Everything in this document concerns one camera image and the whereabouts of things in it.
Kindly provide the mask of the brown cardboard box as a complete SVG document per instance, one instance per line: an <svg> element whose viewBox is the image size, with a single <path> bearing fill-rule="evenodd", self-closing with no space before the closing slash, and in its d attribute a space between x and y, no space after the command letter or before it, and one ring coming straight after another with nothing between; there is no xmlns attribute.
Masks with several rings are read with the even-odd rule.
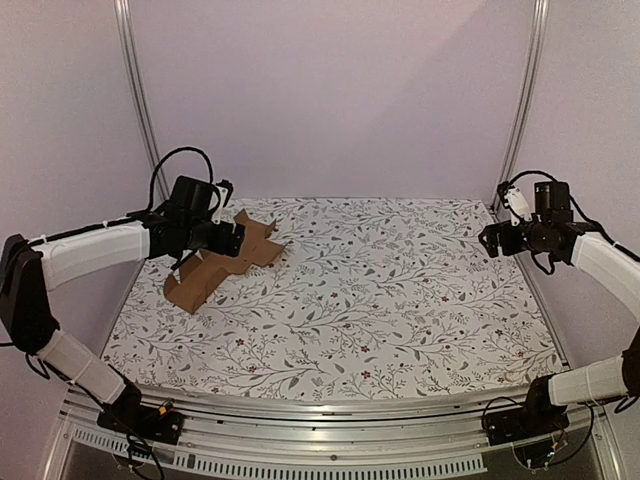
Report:
<svg viewBox="0 0 640 480"><path fill-rule="evenodd" d="M253 266L267 267L274 263L285 246L270 237L277 221L259 222L245 209L234 217L237 226L245 228L245 237L237 257L199 250L178 267L178 275L170 273L163 293L166 300L182 310L195 314L215 290L232 275L244 275Z"/></svg>

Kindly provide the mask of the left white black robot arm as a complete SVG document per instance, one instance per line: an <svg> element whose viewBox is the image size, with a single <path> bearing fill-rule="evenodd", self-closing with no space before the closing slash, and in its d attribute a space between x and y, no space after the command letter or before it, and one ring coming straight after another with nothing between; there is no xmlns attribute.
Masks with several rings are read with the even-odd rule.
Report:
<svg viewBox="0 0 640 480"><path fill-rule="evenodd" d="M11 346L92 394L126 433L141 433L149 415L138 387L61 329L48 294L128 262L168 256L181 266L198 250L237 256L244 229L221 219L232 193L227 180L180 176L158 208L32 240L9 237L1 258L1 321Z"/></svg>

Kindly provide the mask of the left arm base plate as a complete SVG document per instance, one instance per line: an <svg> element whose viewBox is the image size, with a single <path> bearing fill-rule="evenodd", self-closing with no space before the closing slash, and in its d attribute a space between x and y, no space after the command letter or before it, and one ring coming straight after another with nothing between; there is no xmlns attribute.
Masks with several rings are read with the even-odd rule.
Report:
<svg viewBox="0 0 640 480"><path fill-rule="evenodd" d="M145 440L177 445L185 423L185 415L173 408L150 407L137 401L106 405L97 425L119 433L137 434Z"/></svg>

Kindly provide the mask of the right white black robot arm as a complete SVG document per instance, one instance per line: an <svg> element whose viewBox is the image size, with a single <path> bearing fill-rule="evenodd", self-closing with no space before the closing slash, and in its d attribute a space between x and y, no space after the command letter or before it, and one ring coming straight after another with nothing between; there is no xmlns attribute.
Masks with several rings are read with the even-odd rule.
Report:
<svg viewBox="0 0 640 480"><path fill-rule="evenodd" d="M497 194L510 218L479 234L489 257L527 252L539 265L537 257L545 254L546 274L553 274L557 263L573 267L639 316L639 257L612 240L599 222L574 219L578 206L567 183L554 179L535 183L534 208L512 181L499 184ZM571 404L623 399L631 403L639 399L638 336L612 358L532 381L517 427L524 435L537 436Z"/></svg>

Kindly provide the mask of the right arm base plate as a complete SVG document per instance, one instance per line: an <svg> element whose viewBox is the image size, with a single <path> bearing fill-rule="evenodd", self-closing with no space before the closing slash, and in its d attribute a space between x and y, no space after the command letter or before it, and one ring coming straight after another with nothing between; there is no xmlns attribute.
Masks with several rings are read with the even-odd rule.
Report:
<svg viewBox="0 0 640 480"><path fill-rule="evenodd" d="M491 446L526 440L568 428L567 414L530 415L524 407L494 411L483 415L481 426Z"/></svg>

